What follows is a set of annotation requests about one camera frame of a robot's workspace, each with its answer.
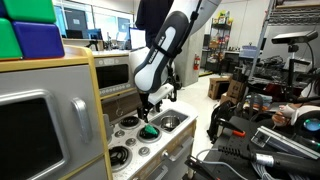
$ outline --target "toy stove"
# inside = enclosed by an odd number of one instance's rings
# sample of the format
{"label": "toy stove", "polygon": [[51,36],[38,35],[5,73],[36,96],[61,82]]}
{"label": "toy stove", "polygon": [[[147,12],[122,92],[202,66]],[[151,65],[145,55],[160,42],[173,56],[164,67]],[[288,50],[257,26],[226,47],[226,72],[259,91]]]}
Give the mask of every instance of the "toy stove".
{"label": "toy stove", "polygon": [[162,133],[158,128],[154,127],[158,132],[154,135],[145,131],[145,125],[143,120],[135,116],[125,117],[115,125],[115,133],[109,143],[112,172],[125,169],[132,159],[148,156],[150,148],[146,145],[161,139]]}

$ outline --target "computer monitor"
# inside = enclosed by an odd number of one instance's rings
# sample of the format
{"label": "computer monitor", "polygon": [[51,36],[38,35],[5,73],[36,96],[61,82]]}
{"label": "computer monitor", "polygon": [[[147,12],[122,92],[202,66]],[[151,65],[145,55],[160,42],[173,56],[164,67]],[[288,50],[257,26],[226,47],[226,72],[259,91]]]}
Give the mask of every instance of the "computer monitor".
{"label": "computer monitor", "polygon": [[138,49],[146,46],[146,33],[144,30],[130,28],[131,49]]}
{"label": "computer monitor", "polygon": [[103,40],[101,29],[88,29],[87,33],[88,33],[89,39]]}
{"label": "computer monitor", "polygon": [[82,31],[80,30],[67,29],[66,35],[67,35],[67,38],[70,38],[70,39],[83,39]]}

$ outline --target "person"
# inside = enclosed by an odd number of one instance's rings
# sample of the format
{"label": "person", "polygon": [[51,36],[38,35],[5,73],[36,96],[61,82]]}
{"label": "person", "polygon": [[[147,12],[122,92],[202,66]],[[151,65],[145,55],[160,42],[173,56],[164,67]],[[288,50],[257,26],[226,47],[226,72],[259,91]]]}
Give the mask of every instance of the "person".
{"label": "person", "polygon": [[[301,91],[300,97],[316,97],[320,96],[320,78],[314,80],[312,83],[309,83],[307,87],[305,87]],[[286,126],[289,124],[291,115],[295,112],[298,108],[303,105],[314,105],[318,106],[320,104],[320,100],[315,100],[307,103],[299,103],[299,104],[287,104],[286,106],[280,106],[280,110],[277,111],[272,116],[272,121],[274,122],[275,126]]]}
{"label": "person", "polygon": [[172,4],[173,0],[140,1],[135,25],[138,29],[145,30],[148,48],[151,48]]}

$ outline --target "floor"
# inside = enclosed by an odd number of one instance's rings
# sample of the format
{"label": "floor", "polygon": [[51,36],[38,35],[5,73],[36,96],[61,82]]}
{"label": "floor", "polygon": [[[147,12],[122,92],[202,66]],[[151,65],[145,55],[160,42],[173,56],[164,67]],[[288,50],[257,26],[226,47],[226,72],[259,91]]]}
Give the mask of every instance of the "floor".
{"label": "floor", "polygon": [[[220,77],[219,75],[208,75],[199,77],[198,82],[183,87],[178,91],[178,100],[187,102],[193,105],[198,111],[197,118],[197,129],[195,132],[195,139],[193,143],[192,156],[196,157],[196,155],[204,150],[210,149],[212,144],[209,140],[209,136],[207,135],[207,130],[210,125],[211,113],[219,102],[217,100],[212,100],[208,97],[208,88],[209,88],[209,78]],[[199,159],[203,160],[206,156],[206,153],[201,154]]]}

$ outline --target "red fire extinguisher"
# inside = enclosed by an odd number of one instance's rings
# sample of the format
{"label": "red fire extinguisher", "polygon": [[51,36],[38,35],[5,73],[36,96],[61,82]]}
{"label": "red fire extinguisher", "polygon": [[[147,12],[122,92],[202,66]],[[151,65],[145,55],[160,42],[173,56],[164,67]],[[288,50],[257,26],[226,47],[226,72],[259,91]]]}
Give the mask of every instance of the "red fire extinguisher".
{"label": "red fire extinguisher", "polygon": [[198,55],[196,55],[194,58],[193,69],[199,70],[199,65],[200,65],[200,57]]}

